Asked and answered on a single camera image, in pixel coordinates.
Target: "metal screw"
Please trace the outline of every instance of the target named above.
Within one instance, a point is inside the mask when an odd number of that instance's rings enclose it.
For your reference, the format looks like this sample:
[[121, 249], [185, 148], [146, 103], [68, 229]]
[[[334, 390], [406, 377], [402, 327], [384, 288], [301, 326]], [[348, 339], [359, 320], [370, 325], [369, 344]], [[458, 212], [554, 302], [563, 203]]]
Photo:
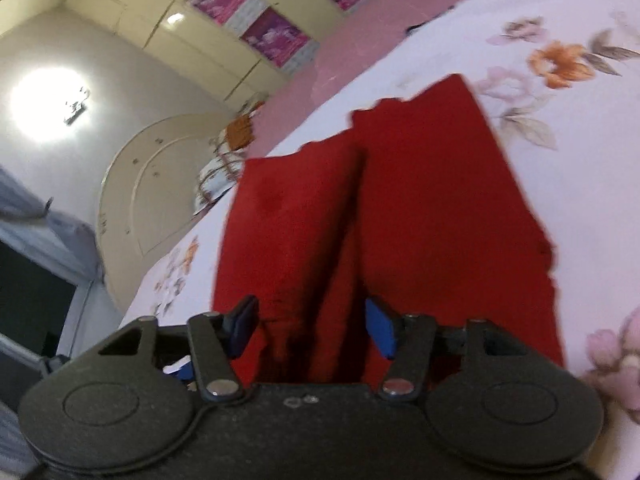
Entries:
[[409, 395], [414, 390], [414, 384], [406, 379], [389, 379], [382, 385], [382, 391], [391, 396]]
[[229, 379], [216, 379], [207, 384], [207, 391], [216, 397], [228, 397], [238, 392], [240, 385]]
[[287, 408], [296, 409], [302, 406], [302, 399], [300, 397], [289, 397], [288, 399], [284, 399], [284, 405]]

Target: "gray curtain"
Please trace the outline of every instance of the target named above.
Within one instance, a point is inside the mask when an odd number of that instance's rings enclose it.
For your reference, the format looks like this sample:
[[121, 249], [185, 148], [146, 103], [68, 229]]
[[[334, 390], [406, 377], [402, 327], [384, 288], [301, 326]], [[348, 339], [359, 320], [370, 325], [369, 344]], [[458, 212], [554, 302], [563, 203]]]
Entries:
[[82, 266], [89, 280], [102, 280], [102, 263], [91, 226], [66, 213], [52, 210], [0, 166], [0, 220], [44, 221]]
[[20, 432], [18, 416], [0, 402], [0, 470], [24, 475], [35, 466], [36, 459]]

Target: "white bed sheet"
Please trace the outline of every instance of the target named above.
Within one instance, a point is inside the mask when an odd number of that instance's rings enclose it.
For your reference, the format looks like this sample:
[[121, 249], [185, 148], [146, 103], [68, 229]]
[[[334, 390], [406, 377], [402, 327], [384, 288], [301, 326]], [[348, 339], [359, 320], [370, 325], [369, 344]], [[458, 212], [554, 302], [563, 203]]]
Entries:
[[[543, 22], [529, 35], [497, 39], [505, 23], [537, 17]], [[587, 66], [587, 60], [575, 56], [575, 47], [566, 50], [579, 44], [587, 54], [593, 38], [609, 29], [606, 46], [640, 52], [640, 0], [467, 0], [326, 102], [270, 156], [335, 135], [350, 126], [352, 110], [384, 97], [409, 99], [449, 73], [479, 82], [478, 101], [557, 247], [558, 320], [568, 367], [581, 374], [590, 368], [584, 351], [588, 334], [616, 330], [640, 304], [640, 59], [598, 56], [596, 63], [608, 65], [600, 69], [613, 69], [614, 75], [576, 67]], [[527, 63], [553, 40], [564, 48], [564, 68], [573, 70], [559, 72], [570, 88], [548, 88]], [[514, 106], [520, 108], [520, 126], [514, 129], [512, 121], [502, 128], [500, 117]], [[507, 140], [508, 134], [514, 138]], [[225, 199], [182, 242], [188, 246], [197, 234], [201, 246], [184, 295], [161, 317], [162, 324], [182, 323], [208, 309], [232, 196]], [[166, 266], [164, 258], [145, 277], [123, 323], [150, 313], [149, 287]], [[600, 472], [612, 480], [634, 480], [640, 472], [640, 444], [634, 444], [640, 442], [640, 428], [620, 411], [612, 412], [612, 420]]]

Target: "pink blanket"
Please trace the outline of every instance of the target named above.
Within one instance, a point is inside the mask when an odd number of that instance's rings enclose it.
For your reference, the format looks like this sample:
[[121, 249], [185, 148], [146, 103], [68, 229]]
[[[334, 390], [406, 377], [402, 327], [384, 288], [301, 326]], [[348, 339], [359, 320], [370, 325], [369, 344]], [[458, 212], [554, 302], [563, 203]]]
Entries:
[[368, 0], [322, 42], [316, 59], [273, 95], [254, 119], [249, 157], [265, 156], [325, 101], [460, 0]]

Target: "leaf print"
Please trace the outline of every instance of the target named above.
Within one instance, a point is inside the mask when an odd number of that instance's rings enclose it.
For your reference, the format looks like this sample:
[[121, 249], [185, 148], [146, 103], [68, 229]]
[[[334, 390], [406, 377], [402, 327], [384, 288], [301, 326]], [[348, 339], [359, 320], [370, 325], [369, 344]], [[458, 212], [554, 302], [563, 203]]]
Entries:
[[619, 46], [603, 46], [600, 49], [599, 54], [601, 56], [608, 57], [609, 59], [614, 59], [616, 61], [625, 61], [627, 59], [634, 59], [636, 57], [640, 57], [640, 54], [638, 52], [634, 52], [633, 50], [629, 50]]
[[582, 54], [582, 58], [589, 63], [594, 69], [604, 72], [605, 74], [611, 75], [620, 75], [616, 70], [606, 61], [604, 61], [601, 57], [596, 56], [595, 54]]
[[556, 150], [556, 138], [542, 121], [526, 117], [502, 118], [500, 129], [508, 137], [520, 135], [537, 146]]
[[611, 29], [603, 30], [596, 34], [589, 42], [589, 50], [594, 54], [600, 54], [600, 50], [609, 44], [611, 38]]
[[546, 105], [550, 101], [551, 97], [552, 97], [551, 94], [539, 95], [536, 97], [535, 101], [533, 101], [532, 104], [530, 104], [529, 106], [509, 108], [504, 113], [503, 116], [505, 118], [510, 118], [510, 117], [517, 117], [520, 115], [532, 114], [533, 112], [537, 112], [538, 110], [540, 110], [540, 108]]

